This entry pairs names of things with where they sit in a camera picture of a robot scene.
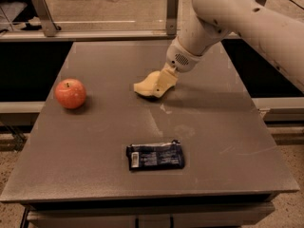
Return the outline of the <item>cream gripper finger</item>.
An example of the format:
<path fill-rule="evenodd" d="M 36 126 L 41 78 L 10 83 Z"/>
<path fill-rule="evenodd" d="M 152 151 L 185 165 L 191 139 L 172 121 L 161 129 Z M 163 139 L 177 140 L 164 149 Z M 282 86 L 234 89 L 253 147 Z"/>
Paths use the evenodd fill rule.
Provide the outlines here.
<path fill-rule="evenodd" d="M 161 98 L 178 80 L 178 73 L 173 66 L 165 64 L 162 70 L 152 73 L 152 95 Z"/>

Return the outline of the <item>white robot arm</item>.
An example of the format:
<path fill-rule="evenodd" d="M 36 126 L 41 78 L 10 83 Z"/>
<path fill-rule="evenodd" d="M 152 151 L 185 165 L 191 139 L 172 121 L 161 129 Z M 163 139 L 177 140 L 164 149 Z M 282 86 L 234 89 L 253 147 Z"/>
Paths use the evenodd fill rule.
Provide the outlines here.
<path fill-rule="evenodd" d="M 179 72 L 191 70 L 215 43 L 233 32 L 304 89 L 304 24 L 255 0 L 192 0 L 190 19 L 167 50 L 167 63 L 152 83 L 160 98 Z"/>

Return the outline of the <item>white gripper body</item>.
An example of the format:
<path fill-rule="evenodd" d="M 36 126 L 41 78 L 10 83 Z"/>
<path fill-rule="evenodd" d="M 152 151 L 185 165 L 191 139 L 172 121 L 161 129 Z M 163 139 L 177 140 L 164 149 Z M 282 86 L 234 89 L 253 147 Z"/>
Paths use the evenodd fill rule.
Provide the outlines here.
<path fill-rule="evenodd" d="M 193 55 L 184 49 L 178 38 L 175 38 L 166 52 L 166 63 L 180 73 L 192 70 L 200 61 L 200 56 Z"/>

